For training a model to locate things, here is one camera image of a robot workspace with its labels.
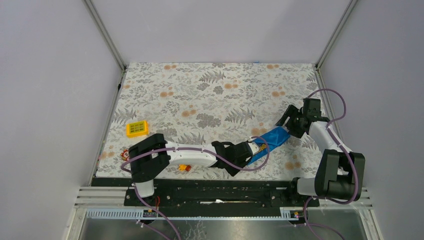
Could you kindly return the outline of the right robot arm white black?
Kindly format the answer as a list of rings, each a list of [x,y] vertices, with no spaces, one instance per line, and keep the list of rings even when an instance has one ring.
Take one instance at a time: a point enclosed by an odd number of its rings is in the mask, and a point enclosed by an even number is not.
[[[288,134],[298,139],[308,135],[322,154],[315,177],[293,179],[293,188],[286,193],[291,205],[301,205],[307,196],[339,204],[360,198],[365,156],[353,152],[334,133],[330,119],[322,115],[319,99],[305,98],[301,108],[290,104],[276,125],[286,127]]]

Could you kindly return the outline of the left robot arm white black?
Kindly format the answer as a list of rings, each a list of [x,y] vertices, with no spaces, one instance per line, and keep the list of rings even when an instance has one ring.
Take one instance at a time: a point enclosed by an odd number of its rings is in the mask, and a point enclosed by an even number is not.
[[[259,147],[252,140],[234,144],[214,141],[206,145],[181,144],[155,133],[128,149],[128,166],[136,199],[144,206],[155,200],[154,179],[168,166],[198,165],[226,170],[235,176]]]

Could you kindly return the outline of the blue cloth napkin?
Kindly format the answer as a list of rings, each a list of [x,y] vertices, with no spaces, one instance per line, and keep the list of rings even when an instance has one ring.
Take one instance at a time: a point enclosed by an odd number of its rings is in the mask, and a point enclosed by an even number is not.
[[[275,127],[272,130],[264,133],[259,138],[255,138],[252,142],[257,144],[263,143],[266,145],[267,149],[259,152],[256,155],[253,155],[248,162],[248,165],[254,163],[260,158],[266,156],[268,153],[283,145],[290,138],[289,133],[281,126]]]

